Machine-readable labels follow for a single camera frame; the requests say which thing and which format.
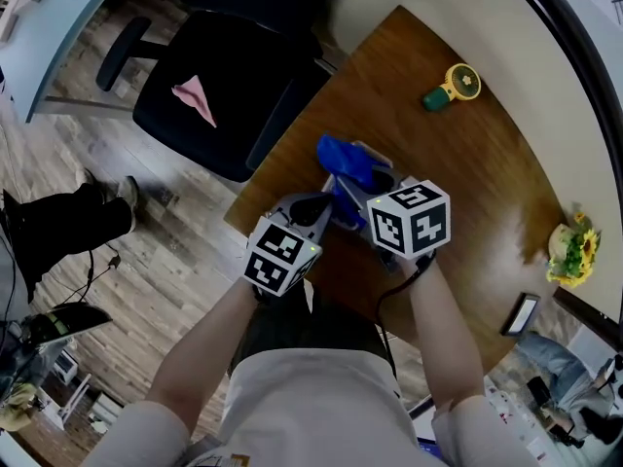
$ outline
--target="yellow and green handheld fan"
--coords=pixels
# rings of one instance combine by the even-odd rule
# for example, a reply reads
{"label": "yellow and green handheld fan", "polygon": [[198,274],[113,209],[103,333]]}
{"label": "yellow and green handheld fan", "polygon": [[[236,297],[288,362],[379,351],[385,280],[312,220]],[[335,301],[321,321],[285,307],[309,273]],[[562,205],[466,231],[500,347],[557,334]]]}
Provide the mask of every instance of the yellow and green handheld fan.
{"label": "yellow and green handheld fan", "polygon": [[474,68],[457,64],[448,69],[446,83],[429,93],[422,103],[427,111],[438,111],[455,98],[473,100],[480,93],[480,88],[480,76]]}

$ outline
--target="white t-shirt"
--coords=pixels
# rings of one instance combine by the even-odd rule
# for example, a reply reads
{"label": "white t-shirt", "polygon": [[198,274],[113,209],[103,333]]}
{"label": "white t-shirt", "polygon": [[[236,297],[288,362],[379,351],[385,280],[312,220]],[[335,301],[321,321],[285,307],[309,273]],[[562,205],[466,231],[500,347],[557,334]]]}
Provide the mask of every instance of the white t-shirt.
{"label": "white t-shirt", "polygon": [[484,397],[440,412],[433,429],[446,464],[418,447],[383,358],[364,351],[279,349],[237,366],[218,440],[189,449],[189,433],[177,415],[140,402],[124,409],[83,465],[538,465]]}

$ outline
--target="blue jeans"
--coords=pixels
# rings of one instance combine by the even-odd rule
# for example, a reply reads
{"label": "blue jeans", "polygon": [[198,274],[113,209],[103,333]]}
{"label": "blue jeans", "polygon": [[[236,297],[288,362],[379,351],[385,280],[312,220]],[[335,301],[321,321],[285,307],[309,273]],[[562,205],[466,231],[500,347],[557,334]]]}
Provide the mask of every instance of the blue jeans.
{"label": "blue jeans", "polygon": [[517,349],[541,369],[552,374],[550,394],[558,404],[581,377],[589,376],[584,364],[564,346],[538,334],[528,333]]}

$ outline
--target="green handle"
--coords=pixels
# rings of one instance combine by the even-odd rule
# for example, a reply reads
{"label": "green handle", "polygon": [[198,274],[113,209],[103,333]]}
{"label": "green handle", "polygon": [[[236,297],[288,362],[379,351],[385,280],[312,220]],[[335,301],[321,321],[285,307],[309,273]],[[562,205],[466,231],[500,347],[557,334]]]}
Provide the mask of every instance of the green handle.
{"label": "green handle", "polygon": [[426,111],[439,111],[439,109],[450,103],[450,96],[445,89],[437,87],[423,98],[421,103],[424,104]]}

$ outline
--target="black curved rim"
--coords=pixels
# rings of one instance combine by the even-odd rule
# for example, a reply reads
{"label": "black curved rim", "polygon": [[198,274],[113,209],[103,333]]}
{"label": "black curved rim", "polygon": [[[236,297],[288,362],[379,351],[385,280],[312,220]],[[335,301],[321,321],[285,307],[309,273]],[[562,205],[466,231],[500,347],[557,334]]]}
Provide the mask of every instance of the black curved rim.
{"label": "black curved rim", "polygon": [[[623,110],[610,75],[593,40],[567,0],[526,1],[560,45],[593,106],[610,156],[623,221]],[[619,328],[619,344],[623,346],[623,302]]]}

